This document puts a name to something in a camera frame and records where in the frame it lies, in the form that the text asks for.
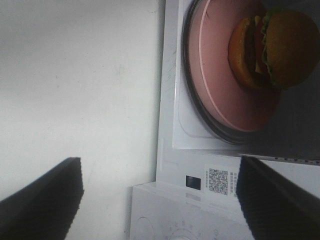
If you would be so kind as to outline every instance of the black object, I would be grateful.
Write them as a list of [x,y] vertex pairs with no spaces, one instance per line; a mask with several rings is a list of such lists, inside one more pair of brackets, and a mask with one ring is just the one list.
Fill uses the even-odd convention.
[[219,121],[217,121],[203,105],[194,85],[191,71],[190,71],[190,61],[189,61],[189,35],[190,27],[192,24],[194,13],[197,11],[198,6],[200,5],[201,0],[194,0],[187,12],[182,32],[182,63],[184,67],[184,74],[186,78],[187,87],[189,90],[190,97],[192,98],[193,104],[197,109],[199,115],[208,125],[208,127],[218,135],[222,140],[231,143],[231,144],[245,144],[253,140],[255,136],[254,132],[243,132],[235,129],[231,129]]
[[201,190],[201,178],[194,176],[185,176],[185,186],[188,188]]
[[80,158],[68,158],[0,202],[0,240],[65,239],[84,194]]
[[320,240],[320,199],[260,160],[242,157],[236,194],[256,240]]

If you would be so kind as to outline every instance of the label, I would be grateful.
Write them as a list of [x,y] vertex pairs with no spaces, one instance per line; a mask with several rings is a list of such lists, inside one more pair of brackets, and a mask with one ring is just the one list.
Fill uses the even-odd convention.
[[214,164],[205,165],[204,192],[220,196],[237,197],[239,168]]

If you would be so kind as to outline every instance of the white countertop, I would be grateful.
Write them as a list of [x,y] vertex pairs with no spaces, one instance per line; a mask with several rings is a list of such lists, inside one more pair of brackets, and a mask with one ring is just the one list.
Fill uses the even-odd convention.
[[129,237],[132,186],[156,174],[164,5],[0,2],[0,200],[81,157],[66,239]]

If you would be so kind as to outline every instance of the tomato slice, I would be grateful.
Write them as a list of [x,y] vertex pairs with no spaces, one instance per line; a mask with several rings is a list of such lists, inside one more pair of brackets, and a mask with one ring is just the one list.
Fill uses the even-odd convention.
[[261,29],[263,27],[264,23],[262,19],[258,22],[255,33],[254,33],[254,45],[255,45],[255,57],[257,64],[259,65],[262,74],[266,77],[266,79],[270,79],[270,75],[268,72],[267,65],[262,61],[262,54],[264,51],[265,46],[262,43],[262,40],[264,39],[264,35],[261,33]]

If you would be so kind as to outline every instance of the lettuce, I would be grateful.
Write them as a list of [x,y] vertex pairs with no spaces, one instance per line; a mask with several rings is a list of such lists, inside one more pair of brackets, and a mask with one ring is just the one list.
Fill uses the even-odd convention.
[[262,39],[262,44],[264,45],[263,51],[262,51],[262,62],[264,64],[266,64],[266,67],[268,69],[268,73],[270,75],[270,80],[271,83],[276,87],[276,88],[281,88],[281,86],[278,85],[278,83],[273,79],[272,77],[272,68],[268,63],[268,56],[267,56],[267,46],[266,46],[266,42],[267,42],[267,28],[269,25],[269,21],[272,17],[273,14],[275,13],[279,13],[282,11],[282,8],[279,6],[276,6],[274,8],[272,8],[271,10],[269,10],[266,15],[263,17],[262,19],[262,23],[263,26],[261,28],[261,33],[263,34],[263,39]]

